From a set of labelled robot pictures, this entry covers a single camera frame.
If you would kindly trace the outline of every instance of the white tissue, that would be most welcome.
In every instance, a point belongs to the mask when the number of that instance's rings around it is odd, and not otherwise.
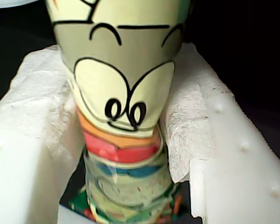
[[[176,59],[169,98],[160,120],[174,182],[189,173],[192,158],[213,158],[215,146],[206,99],[220,94],[231,92],[195,46],[184,44]]]

